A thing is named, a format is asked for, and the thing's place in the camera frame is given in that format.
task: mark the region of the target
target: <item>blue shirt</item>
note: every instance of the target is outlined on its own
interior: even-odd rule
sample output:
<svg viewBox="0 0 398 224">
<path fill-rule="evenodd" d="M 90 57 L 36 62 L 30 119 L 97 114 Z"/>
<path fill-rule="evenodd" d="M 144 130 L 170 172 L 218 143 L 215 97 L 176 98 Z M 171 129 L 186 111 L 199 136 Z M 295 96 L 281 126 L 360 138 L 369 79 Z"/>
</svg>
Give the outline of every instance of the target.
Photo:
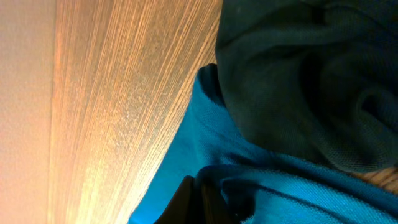
<svg viewBox="0 0 398 224">
<path fill-rule="evenodd" d="M 254 211 L 243 223 L 398 223 L 397 196 L 245 141 L 224 106 L 216 65 L 199 70 L 184 119 L 129 223 L 154 223 L 187 175 L 211 178 L 235 215 L 250 198 Z"/>
</svg>

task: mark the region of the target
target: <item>beige wall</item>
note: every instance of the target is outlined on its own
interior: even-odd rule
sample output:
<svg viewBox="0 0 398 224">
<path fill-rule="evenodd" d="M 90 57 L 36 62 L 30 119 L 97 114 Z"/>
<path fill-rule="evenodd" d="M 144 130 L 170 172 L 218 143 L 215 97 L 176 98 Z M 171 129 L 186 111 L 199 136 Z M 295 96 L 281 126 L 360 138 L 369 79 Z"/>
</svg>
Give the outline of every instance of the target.
<svg viewBox="0 0 398 224">
<path fill-rule="evenodd" d="M 0 222 L 46 223 L 55 0 L 0 0 Z"/>
</svg>

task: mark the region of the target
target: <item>wood grain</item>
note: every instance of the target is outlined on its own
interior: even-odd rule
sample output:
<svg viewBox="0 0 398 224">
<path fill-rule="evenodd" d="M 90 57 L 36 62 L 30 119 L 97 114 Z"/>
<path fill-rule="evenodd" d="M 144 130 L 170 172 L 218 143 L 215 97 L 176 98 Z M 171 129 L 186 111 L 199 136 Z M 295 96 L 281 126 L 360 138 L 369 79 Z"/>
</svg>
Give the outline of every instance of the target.
<svg viewBox="0 0 398 224">
<path fill-rule="evenodd" d="M 391 167 L 367 174 L 354 174 L 354 176 L 398 195 L 398 167 Z"/>
<path fill-rule="evenodd" d="M 215 62 L 221 1 L 59 0 L 49 223 L 126 223 Z"/>
</svg>

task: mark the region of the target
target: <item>dark green fabric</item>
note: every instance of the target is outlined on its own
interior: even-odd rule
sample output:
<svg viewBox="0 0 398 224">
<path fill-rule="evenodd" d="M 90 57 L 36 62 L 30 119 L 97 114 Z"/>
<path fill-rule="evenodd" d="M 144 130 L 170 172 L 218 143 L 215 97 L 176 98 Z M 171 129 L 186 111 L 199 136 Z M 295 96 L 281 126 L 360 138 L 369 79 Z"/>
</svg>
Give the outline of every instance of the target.
<svg viewBox="0 0 398 224">
<path fill-rule="evenodd" d="M 397 1 L 225 0 L 216 44 L 241 134 L 347 172 L 398 161 Z"/>
</svg>

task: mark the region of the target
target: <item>cloth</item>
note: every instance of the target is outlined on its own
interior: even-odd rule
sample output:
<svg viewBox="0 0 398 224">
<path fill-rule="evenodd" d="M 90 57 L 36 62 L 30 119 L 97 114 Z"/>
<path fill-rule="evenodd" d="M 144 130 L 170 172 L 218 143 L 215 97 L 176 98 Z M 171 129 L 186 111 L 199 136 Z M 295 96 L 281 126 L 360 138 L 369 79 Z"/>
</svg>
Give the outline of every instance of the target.
<svg viewBox="0 0 398 224">
<path fill-rule="evenodd" d="M 129 223 L 187 175 L 242 223 L 397 223 L 398 198 L 340 172 L 397 163 L 396 1 L 225 0 L 218 65 Z"/>
<path fill-rule="evenodd" d="M 218 78 L 245 139 L 347 172 L 397 164 L 397 2 L 225 0 Z"/>
<path fill-rule="evenodd" d="M 397 196 L 247 142 L 223 103 L 216 65 L 198 71 L 183 121 L 129 223 L 154 223 L 186 175 L 218 185 L 243 223 L 398 223 Z"/>
</svg>

